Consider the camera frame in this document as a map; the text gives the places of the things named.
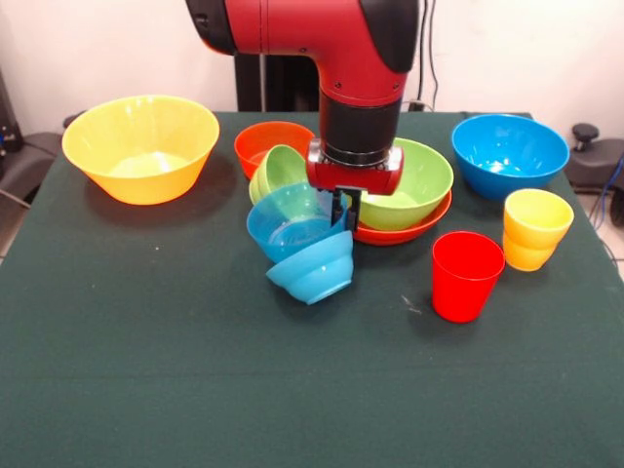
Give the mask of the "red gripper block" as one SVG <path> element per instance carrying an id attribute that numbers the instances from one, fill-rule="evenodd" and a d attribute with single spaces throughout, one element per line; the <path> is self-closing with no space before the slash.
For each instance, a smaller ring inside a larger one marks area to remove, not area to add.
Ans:
<path id="1" fill-rule="evenodd" d="M 313 138 L 306 156 L 306 173 L 311 186 L 333 191 L 331 200 L 331 225 L 342 217 L 342 194 L 347 189 L 351 204 L 346 217 L 346 227 L 357 230 L 359 225 L 362 192 L 372 195 L 392 195 L 398 187 L 403 168 L 404 151 L 392 146 L 386 158 L 376 166 L 348 166 L 338 164 L 327 157 L 321 147 L 322 141 Z"/>

